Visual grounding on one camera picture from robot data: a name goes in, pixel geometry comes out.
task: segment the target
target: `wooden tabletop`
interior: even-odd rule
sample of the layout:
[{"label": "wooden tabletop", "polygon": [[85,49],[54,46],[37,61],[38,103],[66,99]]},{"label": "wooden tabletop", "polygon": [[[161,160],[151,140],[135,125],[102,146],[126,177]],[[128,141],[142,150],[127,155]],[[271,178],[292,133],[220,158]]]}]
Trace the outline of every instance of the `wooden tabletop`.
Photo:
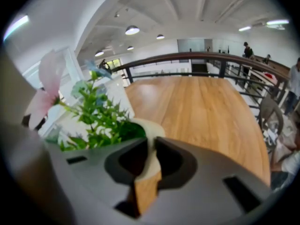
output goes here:
[{"label": "wooden tabletop", "polygon": [[226,79],[160,77],[134,82],[126,92],[135,117],[160,124],[166,137],[220,152],[270,184],[263,135],[248,105]]}]

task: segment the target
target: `artificial flower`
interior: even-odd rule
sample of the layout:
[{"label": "artificial flower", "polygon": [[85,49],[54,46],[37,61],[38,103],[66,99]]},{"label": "artificial flower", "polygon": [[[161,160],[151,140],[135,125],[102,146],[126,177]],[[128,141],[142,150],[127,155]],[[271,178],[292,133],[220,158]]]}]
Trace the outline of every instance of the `artificial flower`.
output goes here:
[{"label": "artificial flower", "polygon": [[86,81],[84,81],[84,80],[77,81],[72,88],[71,95],[77,99],[82,98],[83,96],[79,92],[80,89],[82,89],[84,91],[86,91],[88,89],[88,85],[87,85]]},{"label": "artificial flower", "polygon": [[101,106],[103,104],[103,100],[100,98],[101,94],[105,94],[107,92],[107,89],[104,84],[101,84],[98,86],[96,95],[97,95],[97,100],[96,100],[96,105]]},{"label": "artificial flower", "polygon": [[95,65],[95,62],[94,61],[91,61],[91,60],[86,60],[85,61],[85,64],[87,65],[89,71],[94,71],[96,72],[97,76],[100,77],[108,77],[109,79],[112,79],[112,75],[107,72],[105,69],[103,68],[98,68],[96,65]]},{"label": "artificial flower", "polygon": [[38,67],[38,76],[45,90],[38,89],[25,115],[31,114],[29,128],[34,129],[49,109],[60,101],[59,88],[65,66],[58,63],[54,50],[46,54]]}]

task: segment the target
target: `pink flower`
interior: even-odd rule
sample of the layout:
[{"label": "pink flower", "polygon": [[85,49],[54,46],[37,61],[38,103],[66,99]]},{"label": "pink flower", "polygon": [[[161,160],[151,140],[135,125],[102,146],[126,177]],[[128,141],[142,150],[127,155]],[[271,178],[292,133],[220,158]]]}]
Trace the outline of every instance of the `pink flower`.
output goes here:
[{"label": "pink flower", "polygon": [[38,76],[45,91],[38,89],[25,115],[31,114],[29,128],[34,129],[60,100],[59,88],[64,66],[58,63],[54,50],[46,54],[38,67]]}]

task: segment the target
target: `shirt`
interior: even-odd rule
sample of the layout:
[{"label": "shirt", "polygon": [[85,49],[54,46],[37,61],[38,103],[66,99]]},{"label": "shirt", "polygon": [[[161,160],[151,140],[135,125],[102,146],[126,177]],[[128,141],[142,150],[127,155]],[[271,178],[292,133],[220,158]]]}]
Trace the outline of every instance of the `shirt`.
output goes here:
[{"label": "shirt", "polygon": [[245,48],[244,54],[246,58],[250,58],[253,55],[252,48]]},{"label": "shirt", "polygon": [[300,167],[300,151],[292,153],[292,155],[290,155],[285,160],[283,160],[281,164],[281,170],[283,172],[287,172],[288,176],[285,182],[282,184],[281,188],[284,188],[293,182],[295,176],[297,175],[299,167]]},{"label": "shirt", "polygon": [[300,96],[300,72],[296,65],[292,66],[289,72],[290,91],[296,94],[297,98]]},{"label": "shirt", "polygon": [[300,151],[292,153],[289,157],[283,160],[281,170],[283,172],[296,175],[300,167]]}]

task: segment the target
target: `metal railing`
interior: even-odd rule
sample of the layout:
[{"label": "metal railing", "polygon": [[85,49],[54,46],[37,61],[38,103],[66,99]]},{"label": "metal railing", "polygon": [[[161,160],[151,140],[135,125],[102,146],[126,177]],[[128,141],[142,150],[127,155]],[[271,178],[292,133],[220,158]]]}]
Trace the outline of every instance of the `metal railing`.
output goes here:
[{"label": "metal railing", "polygon": [[[173,61],[173,60],[205,60],[213,61],[213,66],[219,68],[219,73],[204,73],[204,72],[180,72],[180,73],[161,73],[161,74],[149,74],[149,75],[134,75],[132,76],[130,68],[135,68],[138,66],[144,66],[147,64],[157,64],[163,61]],[[229,62],[235,64],[235,70],[230,69],[232,65]],[[252,73],[255,74],[255,71],[265,71],[270,74],[275,75],[277,83],[268,80],[267,82],[262,82],[260,80],[254,79],[252,76],[249,76],[248,73],[244,72],[244,68],[248,67]],[[238,84],[245,91],[240,91],[241,95],[250,96],[256,105],[250,105],[251,108],[260,109],[261,100],[264,98],[264,95],[269,94],[272,99],[274,99],[278,104],[283,99],[285,94],[285,89],[288,84],[288,77],[285,74],[282,74],[275,70],[272,67],[269,67],[265,64],[262,64],[258,61],[246,59],[243,57],[215,53],[215,52],[179,52],[164,54],[160,56],[150,57],[142,60],[133,61],[122,66],[116,67],[112,72],[117,72],[119,70],[125,70],[127,76],[124,79],[128,79],[130,83],[134,82],[134,79],[144,78],[144,77],[159,77],[159,76],[209,76],[217,78],[230,78],[235,81],[235,84]]]}]

